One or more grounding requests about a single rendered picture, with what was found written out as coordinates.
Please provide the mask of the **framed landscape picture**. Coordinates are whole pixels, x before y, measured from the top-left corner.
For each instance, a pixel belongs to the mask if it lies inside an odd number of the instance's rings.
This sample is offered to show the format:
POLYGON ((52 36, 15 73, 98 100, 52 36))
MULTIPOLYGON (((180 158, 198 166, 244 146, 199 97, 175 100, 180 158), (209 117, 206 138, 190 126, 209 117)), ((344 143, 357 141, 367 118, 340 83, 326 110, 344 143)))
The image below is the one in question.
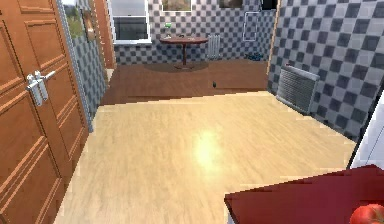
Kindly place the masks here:
POLYGON ((162 0, 164 12, 189 12, 192 10, 191 0, 162 0))

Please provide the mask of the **brown panelled room door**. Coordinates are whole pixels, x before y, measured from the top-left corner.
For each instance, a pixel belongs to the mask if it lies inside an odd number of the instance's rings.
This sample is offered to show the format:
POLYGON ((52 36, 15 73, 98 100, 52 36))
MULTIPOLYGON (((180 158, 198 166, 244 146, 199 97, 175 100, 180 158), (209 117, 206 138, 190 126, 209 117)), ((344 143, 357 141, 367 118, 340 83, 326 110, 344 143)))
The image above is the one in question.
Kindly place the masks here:
POLYGON ((0 0, 0 224, 53 224, 88 136, 58 0, 0 0), (27 76, 47 75, 37 106, 27 76))

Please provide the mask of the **white outlined wall panel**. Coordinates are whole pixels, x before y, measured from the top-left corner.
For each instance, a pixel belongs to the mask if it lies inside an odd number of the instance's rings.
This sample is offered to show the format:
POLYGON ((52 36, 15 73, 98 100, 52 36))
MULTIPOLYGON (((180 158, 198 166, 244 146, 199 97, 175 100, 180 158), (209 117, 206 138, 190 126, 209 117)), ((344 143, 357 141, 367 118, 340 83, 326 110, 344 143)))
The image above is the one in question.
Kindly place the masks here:
POLYGON ((254 42, 257 36, 258 12, 246 12, 244 15, 243 35, 244 42, 254 42))

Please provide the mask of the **red apple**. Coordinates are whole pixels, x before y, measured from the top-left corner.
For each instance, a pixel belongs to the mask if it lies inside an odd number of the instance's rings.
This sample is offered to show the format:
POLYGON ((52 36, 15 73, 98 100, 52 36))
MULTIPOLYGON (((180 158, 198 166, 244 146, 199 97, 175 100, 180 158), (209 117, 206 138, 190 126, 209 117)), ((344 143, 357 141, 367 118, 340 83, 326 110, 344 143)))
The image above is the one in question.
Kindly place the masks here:
POLYGON ((354 210, 349 224, 384 224, 384 206, 368 204, 354 210))

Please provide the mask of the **round dark red table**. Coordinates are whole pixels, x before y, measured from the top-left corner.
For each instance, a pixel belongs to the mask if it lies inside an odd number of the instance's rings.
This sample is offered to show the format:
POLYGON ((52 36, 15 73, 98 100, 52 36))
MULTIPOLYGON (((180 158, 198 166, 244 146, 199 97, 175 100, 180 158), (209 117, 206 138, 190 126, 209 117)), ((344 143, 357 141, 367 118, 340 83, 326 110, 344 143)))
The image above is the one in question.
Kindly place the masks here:
POLYGON ((168 37, 161 38, 163 44, 175 44, 182 46, 182 63, 175 65, 176 69, 192 69, 193 65, 187 63, 186 46, 188 44, 203 44, 207 43, 208 39, 204 37, 168 37))

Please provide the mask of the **brown framed wall picture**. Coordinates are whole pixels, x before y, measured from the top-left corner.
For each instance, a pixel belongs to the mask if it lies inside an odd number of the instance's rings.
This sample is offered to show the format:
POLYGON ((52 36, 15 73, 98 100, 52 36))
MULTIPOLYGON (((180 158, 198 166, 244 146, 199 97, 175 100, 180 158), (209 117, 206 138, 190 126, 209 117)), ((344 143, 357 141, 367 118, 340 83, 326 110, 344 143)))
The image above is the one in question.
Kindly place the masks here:
POLYGON ((85 27, 85 33, 87 41, 93 41, 95 39, 95 29, 93 26, 93 18, 90 10, 83 10, 83 23, 85 27))

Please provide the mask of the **white ribbed radiator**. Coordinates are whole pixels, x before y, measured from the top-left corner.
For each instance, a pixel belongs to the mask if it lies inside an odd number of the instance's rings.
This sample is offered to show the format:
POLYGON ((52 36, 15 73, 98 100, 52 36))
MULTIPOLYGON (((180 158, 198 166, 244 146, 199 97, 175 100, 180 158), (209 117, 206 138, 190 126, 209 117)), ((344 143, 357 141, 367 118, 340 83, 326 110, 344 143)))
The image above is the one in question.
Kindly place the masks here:
POLYGON ((218 59, 220 56, 220 36, 209 35, 208 36, 208 50, 207 57, 209 59, 218 59))

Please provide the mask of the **white cabinet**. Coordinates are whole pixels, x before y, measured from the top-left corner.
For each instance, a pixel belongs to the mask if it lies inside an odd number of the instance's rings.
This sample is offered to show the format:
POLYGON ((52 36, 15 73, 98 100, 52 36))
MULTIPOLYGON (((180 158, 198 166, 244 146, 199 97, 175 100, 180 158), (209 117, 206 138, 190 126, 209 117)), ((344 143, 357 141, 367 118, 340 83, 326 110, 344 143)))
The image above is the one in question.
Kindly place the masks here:
POLYGON ((384 170, 384 79, 347 169, 366 165, 376 165, 384 170))

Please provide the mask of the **white framed window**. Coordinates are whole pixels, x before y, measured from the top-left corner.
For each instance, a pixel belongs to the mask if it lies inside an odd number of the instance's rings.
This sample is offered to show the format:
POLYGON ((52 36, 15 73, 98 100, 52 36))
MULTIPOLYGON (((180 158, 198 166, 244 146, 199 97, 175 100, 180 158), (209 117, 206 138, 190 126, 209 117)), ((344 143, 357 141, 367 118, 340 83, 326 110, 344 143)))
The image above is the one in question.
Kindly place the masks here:
POLYGON ((109 0, 115 45, 150 43, 148 0, 109 0))

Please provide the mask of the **dark framed picture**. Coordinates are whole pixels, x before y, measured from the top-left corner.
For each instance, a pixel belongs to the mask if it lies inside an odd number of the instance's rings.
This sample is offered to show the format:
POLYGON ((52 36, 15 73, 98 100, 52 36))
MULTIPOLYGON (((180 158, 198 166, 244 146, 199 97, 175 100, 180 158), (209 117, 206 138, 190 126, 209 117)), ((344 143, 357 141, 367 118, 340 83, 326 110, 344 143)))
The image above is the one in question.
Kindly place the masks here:
POLYGON ((220 8, 242 8, 243 0, 218 0, 220 8))

